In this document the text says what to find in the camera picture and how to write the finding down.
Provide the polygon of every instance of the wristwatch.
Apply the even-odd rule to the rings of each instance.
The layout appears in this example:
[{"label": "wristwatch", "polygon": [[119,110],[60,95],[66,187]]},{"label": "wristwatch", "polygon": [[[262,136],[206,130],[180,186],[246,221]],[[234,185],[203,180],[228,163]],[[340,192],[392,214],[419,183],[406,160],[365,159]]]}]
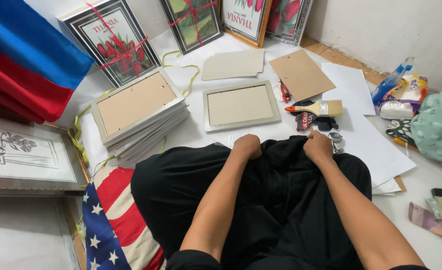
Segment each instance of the wristwatch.
[{"label": "wristwatch", "polygon": [[333,142],[333,149],[336,154],[344,153],[344,149],[341,147],[341,142],[343,141],[341,134],[338,132],[330,132],[327,137]]}]

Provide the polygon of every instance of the wooden floor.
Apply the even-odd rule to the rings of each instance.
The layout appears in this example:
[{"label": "wooden floor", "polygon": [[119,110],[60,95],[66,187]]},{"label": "wooden floor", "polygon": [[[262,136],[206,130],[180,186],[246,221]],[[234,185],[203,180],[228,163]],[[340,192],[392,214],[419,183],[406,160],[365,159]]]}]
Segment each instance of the wooden floor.
[{"label": "wooden floor", "polygon": [[360,61],[344,55],[342,52],[328,47],[308,37],[307,35],[302,36],[300,46],[308,51],[314,52],[315,54],[319,54],[332,63],[361,69],[364,72],[364,77],[366,78],[366,80],[376,86],[379,85],[381,81],[386,78],[386,75],[384,73],[379,73],[378,71],[369,68],[367,65],[361,63]]}]

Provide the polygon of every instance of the black pants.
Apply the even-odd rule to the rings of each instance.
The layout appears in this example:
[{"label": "black pants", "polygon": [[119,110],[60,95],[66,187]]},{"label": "black pants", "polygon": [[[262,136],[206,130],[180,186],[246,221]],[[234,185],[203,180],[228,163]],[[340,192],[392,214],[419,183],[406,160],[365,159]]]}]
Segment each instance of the black pants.
[{"label": "black pants", "polygon": [[[221,256],[224,269],[362,269],[326,181],[303,151],[305,136],[261,144],[248,162]],[[166,258],[179,250],[194,213],[230,149],[177,147],[136,165],[134,201]],[[344,175],[371,199],[366,165],[334,155]]]}]

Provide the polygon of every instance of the spray bottle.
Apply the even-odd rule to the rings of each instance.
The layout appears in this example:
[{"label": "spray bottle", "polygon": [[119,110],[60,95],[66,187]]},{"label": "spray bottle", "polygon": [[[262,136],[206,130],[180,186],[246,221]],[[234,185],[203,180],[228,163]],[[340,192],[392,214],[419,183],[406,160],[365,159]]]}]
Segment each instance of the spray bottle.
[{"label": "spray bottle", "polygon": [[398,85],[406,71],[410,71],[413,68],[414,59],[415,58],[412,56],[406,58],[406,60],[404,60],[404,62],[399,65],[395,71],[391,72],[391,74],[386,77],[386,79],[384,79],[378,85],[378,87],[376,87],[374,92],[371,94],[371,99],[373,100],[374,105],[379,106],[384,95]]}]

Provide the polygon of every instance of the person's arm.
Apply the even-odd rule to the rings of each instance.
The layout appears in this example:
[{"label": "person's arm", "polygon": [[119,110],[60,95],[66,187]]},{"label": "person's arm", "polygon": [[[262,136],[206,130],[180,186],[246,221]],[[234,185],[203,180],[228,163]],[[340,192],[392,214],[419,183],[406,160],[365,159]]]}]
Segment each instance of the person's arm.
[{"label": "person's arm", "polygon": [[338,168],[326,135],[318,131],[309,134],[304,151],[326,179],[343,227],[366,269],[424,266],[396,226]]},{"label": "person's arm", "polygon": [[248,134],[234,142],[226,163],[201,199],[180,250],[200,250],[221,261],[241,176],[248,160],[259,156],[261,145],[257,136]]}]

